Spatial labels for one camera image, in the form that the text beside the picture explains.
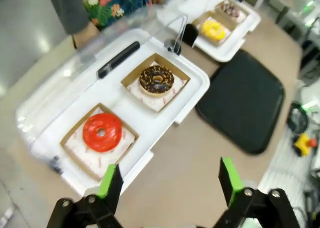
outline screw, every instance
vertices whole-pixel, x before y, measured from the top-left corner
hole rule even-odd
[[[248,197],[252,196],[252,191],[250,189],[245,189],[244,194]]]
[[[280,197],[280,193],[276,190],[272,191],[272,196],[275,198],[279,198]]]
[[[63,203],[62,203],[62,207],[67,207],[69,205],[69,201],[68,200],[65,200]]]
[[[96,198],[94,196],[90,196],[89,197],[89,203],[92,204],[93,202],[95,202]]]

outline yellow donut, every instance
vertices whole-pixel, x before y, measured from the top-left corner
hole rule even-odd
[[[206,20],[204,23],[202,23],[201,30],[206,36],[218,42],[226,36],[224,27],[219,22],[214,20]]]

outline red donut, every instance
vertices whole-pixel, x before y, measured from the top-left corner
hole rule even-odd
[[[111,113],[93,115],[83,127],[84,143],[96,152],[111,151],[119,144],[121,137],[121,121]]]

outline floral shirt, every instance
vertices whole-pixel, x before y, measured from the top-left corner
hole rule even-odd
[[[83,0],[83,2],[90,20],[101,29],[143,5],[151,5],[152,0]]]

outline clear plastic lid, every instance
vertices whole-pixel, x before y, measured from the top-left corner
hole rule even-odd
[[[165,46],[164,49],[176,51],[177,41],[184,33],[187,16],[169,9],[160,5],[146,6],[118,20],[44,79],[42,85],[16,112],[17,127],[27,145],[31,147],[56,117],[86,89],[104,76],[109,76],[119,63],[136,52],[143,44],[148,43],[152,37],[161,41]],[[170,14],[171,21],[168,24],[159,22],[158,13]],[[168,25],[172,22],[180,23],[178,34],[168,29]],[[128,36],[132,39],[133,34],[134,43],[118,42],[120,38],[123,41]],[[120,47],[121,52],[100,65],[104,54],[111,53],[115,47],[117,49]],[[93,66],[97,67],[96,73],[88,73],[83,79],[81,74]]]

